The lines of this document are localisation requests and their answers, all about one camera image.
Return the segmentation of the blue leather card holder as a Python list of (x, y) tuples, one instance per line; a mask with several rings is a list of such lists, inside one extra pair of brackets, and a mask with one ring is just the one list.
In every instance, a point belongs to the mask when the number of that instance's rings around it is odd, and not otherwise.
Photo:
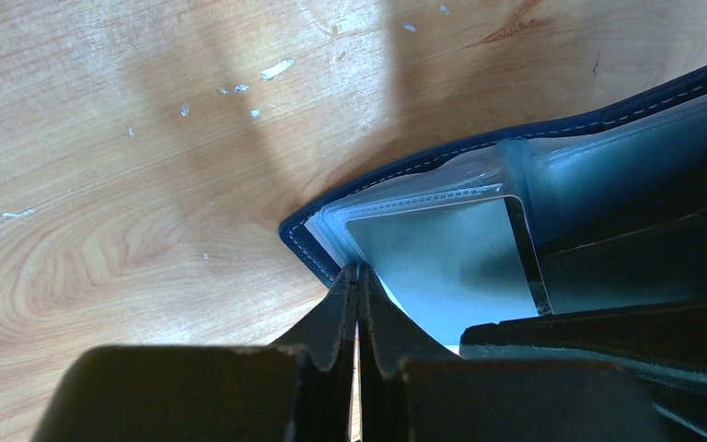
[(541, 271), (540, 245), (705, 158), (707, 65), (599, 110), (405, 157), (321, 195), (278, 231), (329, 285), (345, 265), (368, 264), (350, 220), (512, 195), (524, 205)]

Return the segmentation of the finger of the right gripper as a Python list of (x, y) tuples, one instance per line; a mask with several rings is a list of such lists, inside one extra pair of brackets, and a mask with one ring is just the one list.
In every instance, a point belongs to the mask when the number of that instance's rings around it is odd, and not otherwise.
[(707, 158), (538, 247), (554, 313), (707, 298)]
[(642, 383), (677, 440), (707, 440), (707, 298), (475, 325), (459, 351), (618, 364)]

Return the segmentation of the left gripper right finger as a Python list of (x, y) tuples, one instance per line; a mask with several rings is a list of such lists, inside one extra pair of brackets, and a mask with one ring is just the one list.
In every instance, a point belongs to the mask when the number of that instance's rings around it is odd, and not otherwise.
[(646, 394), (609, 363), (466, 360), (419, 328), (358, 270), (362, 432), (367, 441), (661, 441)]

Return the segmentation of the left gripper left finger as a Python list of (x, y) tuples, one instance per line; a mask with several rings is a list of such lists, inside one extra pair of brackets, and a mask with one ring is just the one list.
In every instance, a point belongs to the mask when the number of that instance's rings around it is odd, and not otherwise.
[(69, 367), (37, 441), (346, 441), (357, 268), (264, 346), (109, 345)]

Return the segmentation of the silver VIP credit card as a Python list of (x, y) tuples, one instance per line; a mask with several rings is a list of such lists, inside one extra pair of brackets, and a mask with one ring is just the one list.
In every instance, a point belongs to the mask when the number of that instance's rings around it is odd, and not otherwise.
[(346, 227), (406, 315), (442, 345), (469, 327), (551, 311), (522, 201), (499, 196)]

